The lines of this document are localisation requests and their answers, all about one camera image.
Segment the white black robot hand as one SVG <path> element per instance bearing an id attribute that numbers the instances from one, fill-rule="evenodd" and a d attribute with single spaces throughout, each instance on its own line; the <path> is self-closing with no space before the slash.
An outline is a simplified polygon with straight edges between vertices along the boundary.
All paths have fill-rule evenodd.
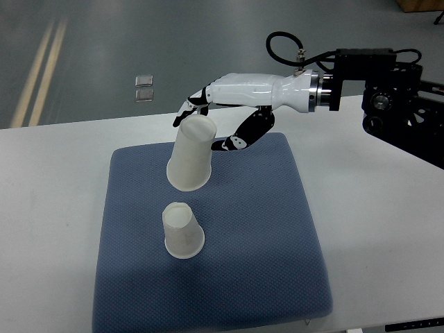
<path id="1" fill-rule="evenodd" d="M 284 77 L 270 74 L 227 74 L 182 104 L 173 127 L 193 113 L 208 115 L 211 104 L 255 108 L 224 140 L 212 144 L 213 151 L 237 151 L 248 148 L 263 137 L 275 124 L 274 110 L 286 106 L 299 113 L 314 112 L 322 105 L 324 80 L 317 71 L 303 70 Z"/>

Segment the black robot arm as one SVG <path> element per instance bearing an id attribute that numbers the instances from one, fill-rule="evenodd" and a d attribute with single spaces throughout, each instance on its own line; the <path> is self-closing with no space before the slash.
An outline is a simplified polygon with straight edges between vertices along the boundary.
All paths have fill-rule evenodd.
<path id="1" fill-rule="evenodd" d="M 321 103 L 339 110 L 343 83 L 364 82 L 363 129 L 438 168 L 443 167 L 443 84 L 422 80 L 417 60 L 399 62 L 392 49 L 337 49 L 323 79 Z"/>

